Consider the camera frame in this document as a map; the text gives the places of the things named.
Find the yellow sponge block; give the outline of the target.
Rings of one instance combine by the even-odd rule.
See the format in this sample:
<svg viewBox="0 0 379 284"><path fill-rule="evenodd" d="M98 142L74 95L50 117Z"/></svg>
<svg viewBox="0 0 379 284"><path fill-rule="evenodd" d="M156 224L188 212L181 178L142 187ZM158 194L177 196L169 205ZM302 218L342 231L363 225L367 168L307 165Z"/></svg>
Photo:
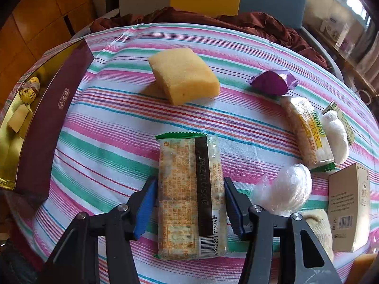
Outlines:
<svg viewBox="0 0 379 284"><path fill-rule="evenodd" d="M220 82L204 60L190 48L160 51L148 58L157 85L173 105L183 105L220 93Z"/></svg>

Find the Weidan cracker pack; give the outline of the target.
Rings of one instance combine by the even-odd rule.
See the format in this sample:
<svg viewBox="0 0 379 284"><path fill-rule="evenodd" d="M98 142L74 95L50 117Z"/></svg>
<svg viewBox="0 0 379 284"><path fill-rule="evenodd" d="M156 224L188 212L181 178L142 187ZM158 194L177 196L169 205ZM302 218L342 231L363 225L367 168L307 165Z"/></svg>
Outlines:
<svg viewBox="0 0 379 284"><path fill-rule="evenodd" d="M283 96L280 104L296 137L304 165L312 172L333 171L335 159L325 129L311 102L304 97Z"/></svg>

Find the striped bed sheet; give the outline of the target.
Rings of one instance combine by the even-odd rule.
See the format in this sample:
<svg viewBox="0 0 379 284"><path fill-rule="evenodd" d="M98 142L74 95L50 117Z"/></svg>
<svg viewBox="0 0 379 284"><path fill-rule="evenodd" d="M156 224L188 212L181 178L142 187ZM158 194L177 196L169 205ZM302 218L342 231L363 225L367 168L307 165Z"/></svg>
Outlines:
<svg viewBox="0 0 379 284"><path fill-rule="evenodd" d="M317 111L336 102L355 133L348 164L363 165L371 189L371 231L378 228L378 124L342 81L280 45L242 32L194 24L138 24L86 37L94 60L68 109L55 149L48 199L38 208L7 194L33 263L46 260L80 211L107 212L157 172L155 136L202 131L219 138L222 168L239 192L249 194L262 175L274 178L300 161L298 145L280 104L253 91L259 72L287 69L299 81L294 94ZM216 74L220 93L173 106L155 84L148 58L190 48Z"/></svg>

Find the white plastic ball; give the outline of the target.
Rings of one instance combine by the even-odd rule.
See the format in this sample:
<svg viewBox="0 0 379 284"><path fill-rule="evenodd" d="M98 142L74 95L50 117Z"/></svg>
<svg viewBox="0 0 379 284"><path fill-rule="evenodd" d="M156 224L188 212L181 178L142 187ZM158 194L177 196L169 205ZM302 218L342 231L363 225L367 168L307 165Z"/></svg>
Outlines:
<svg viewBox="0 0 379 284"><path fill-rule="evenodd" d="M349 157L349 143L347 133L342 121L338 118L334 110L327 111L321 117L321 122L325 130L335 163L343 164Z"/></svg>

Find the grey bed frame rail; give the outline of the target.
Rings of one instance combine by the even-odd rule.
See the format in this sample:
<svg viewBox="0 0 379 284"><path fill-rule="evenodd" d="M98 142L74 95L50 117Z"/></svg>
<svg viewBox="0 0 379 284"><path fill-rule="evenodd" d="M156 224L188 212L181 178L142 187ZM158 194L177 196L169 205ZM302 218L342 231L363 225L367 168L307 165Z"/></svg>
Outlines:
<svg viewBox="0 0 379 284"><path fill-rule="evenodd" d="M343 82L342 72L322 44L304 26L298 30L298 33L325 59L328 71Z"/></svg>

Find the green soda cracker pack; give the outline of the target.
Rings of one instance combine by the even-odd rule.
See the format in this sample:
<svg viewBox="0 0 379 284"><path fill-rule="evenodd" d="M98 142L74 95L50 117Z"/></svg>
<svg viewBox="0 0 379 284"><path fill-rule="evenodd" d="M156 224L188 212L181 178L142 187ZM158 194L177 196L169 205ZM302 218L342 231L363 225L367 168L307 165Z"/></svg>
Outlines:
<svg viewBox="0 0 379 284"><path fill-rule="evenodd" d="M158 256L192 260L226 254L226 194L217 137L169 132L156 140Z"/></svg>

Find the green tea sachet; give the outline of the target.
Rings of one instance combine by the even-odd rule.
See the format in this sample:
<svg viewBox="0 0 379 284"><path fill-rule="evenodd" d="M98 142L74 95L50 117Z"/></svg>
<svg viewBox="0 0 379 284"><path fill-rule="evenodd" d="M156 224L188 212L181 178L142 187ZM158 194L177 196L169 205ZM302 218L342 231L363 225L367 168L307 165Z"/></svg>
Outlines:
<svg viewBox="0 0 379 284"><path fill-rule="evenodd" d="M342 122L344 125L344 128L347 133L347 141L350 146L352 146L355 142L355 134L353 132L353 128L350 126L350 123L347 121L347 118L343 111L339 108L337 103L335 101L332 101L325 109L322 111L322 115L324 115L328 111L335 111L337 113L338 119Z"/></svg>

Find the wooden side desk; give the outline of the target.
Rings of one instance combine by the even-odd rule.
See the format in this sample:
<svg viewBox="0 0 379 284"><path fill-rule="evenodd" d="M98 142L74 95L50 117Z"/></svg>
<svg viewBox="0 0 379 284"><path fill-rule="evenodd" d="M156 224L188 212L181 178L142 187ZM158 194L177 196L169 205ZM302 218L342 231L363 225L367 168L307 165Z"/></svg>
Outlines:
<svg viewBox="0 0 379 284"><path fill-rule="evenodd" d="M337 64L344 83L355 94L360 96L361 100L369 106L374 99L378 97L378 92L375 88L363 77L356 69L356 63L349 57L348 54L338 48L335 43L327 35L316 30L313 26L308 25L308 31L323 45L325 50Z"/></svg>

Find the wooden wardrobe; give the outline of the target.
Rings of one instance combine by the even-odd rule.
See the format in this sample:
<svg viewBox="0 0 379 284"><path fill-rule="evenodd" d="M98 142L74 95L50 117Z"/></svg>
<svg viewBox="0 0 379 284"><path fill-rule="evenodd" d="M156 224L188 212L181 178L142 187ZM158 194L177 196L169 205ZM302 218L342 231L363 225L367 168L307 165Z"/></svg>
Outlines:
<svg viewBox="0 0 379 284"><path fill-rule="evenodd" d="M93 0L21 0L1 27L1 106L47 50L68 41L96 17Z"/></svg>

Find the beige paper box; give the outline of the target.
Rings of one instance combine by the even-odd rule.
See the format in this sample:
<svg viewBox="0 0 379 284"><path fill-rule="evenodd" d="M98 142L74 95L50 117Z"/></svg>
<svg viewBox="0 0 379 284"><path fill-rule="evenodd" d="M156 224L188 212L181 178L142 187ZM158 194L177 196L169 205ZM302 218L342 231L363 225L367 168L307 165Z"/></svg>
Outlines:
<svg viewBox="0 0 379 284"><path fill-rule="evenodd" d="M333 250L354 252L369 239L369 171L359 164L352 164L330 175L328 183L328 219Z"/></svg>

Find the purple snack packet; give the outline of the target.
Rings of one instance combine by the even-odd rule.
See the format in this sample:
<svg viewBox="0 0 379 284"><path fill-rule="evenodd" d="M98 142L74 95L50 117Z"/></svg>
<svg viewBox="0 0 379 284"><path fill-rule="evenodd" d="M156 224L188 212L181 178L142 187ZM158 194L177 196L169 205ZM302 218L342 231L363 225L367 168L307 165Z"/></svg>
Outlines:
<svg viewBox="0 0 379 284"><path fill-rule="evenodd" d="M249 85L269 96L284 96L294 90L299 83L293 74L287 70L269 70L253 76Z"/></svg>

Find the cream sock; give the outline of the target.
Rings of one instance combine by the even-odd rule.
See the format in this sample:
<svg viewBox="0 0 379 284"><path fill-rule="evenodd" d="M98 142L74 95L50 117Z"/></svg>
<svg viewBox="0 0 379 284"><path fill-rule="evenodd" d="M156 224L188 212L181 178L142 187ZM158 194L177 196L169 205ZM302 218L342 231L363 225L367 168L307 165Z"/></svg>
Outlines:
<svg viewBox="0 0 379 284"><path fill-rule="evenodd" d="M322 209L315 209L303 212L302 216L315 233L331 262L333 262L333 239L327 213Z"/></svg>

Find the maroon blanket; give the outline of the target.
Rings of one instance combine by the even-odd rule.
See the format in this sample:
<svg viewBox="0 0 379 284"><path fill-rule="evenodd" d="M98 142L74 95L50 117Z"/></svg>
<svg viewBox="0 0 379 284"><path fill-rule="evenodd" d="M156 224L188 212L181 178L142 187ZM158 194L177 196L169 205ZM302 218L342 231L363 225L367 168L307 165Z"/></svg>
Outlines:
<svg viewBox="0 0 379 284"><path fill-rule="evenodd" d="M267 39L315 62L327 69L327 61L293 28L287 28L277 19L264 12L247 12L239 15L219 15L210 17L196 12L177 10L172 6L164 7L147 15L132 13L110 19L96 19L89 29L92 33L110 28L150 23L188 23L216 26L236 30Z"/></svg>

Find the plastic bundle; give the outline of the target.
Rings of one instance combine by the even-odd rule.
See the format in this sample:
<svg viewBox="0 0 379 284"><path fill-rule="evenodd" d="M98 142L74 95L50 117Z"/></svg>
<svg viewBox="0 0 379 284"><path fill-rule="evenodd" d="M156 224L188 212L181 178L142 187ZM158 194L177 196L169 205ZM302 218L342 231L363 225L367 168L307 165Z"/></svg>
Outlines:
<svg viewBox="0 0 379 284"><path fill-rule="evenodd" d="M282 168L275 179L262 176L249 199L271 214L289 217L300 211L312 191L310 170L303 164Z"/></svg>

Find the white carton on desk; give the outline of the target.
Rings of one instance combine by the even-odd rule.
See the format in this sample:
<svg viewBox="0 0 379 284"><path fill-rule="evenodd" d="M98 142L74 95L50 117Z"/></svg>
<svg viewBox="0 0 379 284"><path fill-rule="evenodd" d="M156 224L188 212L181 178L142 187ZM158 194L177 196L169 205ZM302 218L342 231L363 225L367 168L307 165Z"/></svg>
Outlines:
<svg viewBox="0 0 379 284"><path fill-rule="evenodd" d="M330 17L322 22L320 32L327 35L335 42L335 45L340 48L349 32L349 25Z"/></svg>

